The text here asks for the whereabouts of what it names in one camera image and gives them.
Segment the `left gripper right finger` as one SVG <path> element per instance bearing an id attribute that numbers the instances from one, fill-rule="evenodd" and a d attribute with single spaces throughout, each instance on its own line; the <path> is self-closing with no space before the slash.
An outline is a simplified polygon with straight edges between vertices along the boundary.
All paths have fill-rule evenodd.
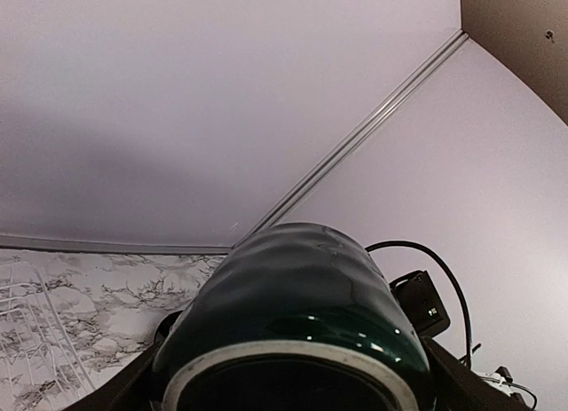
<path id="1" fill-rule="evenodd" d="M 436 410 L 530 410 L 520 400 L 511 398 L 483 381 L 430 337 L 423 336 L 421 343 L 434 380 Z"/>

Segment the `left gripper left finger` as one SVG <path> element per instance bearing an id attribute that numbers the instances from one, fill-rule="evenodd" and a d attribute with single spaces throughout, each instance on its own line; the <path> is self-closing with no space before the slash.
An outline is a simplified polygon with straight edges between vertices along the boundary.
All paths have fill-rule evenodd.
<path id="1" fill-rule="evenodd" d="M 150 410 L 151 367 L 159 347 L 159 343 L 152 344 L 111 380 L 66 411 Z"/>

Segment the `dark green mug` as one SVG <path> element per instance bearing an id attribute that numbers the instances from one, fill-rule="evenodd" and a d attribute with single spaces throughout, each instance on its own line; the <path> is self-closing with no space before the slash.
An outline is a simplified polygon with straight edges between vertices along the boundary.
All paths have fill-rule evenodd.
<path id="1" fill-rule="evenodd" d="M 317 224 L 235 248 L 154 357 L 154 410 L 432 410 L 430 364 L 366 250 Z"/>

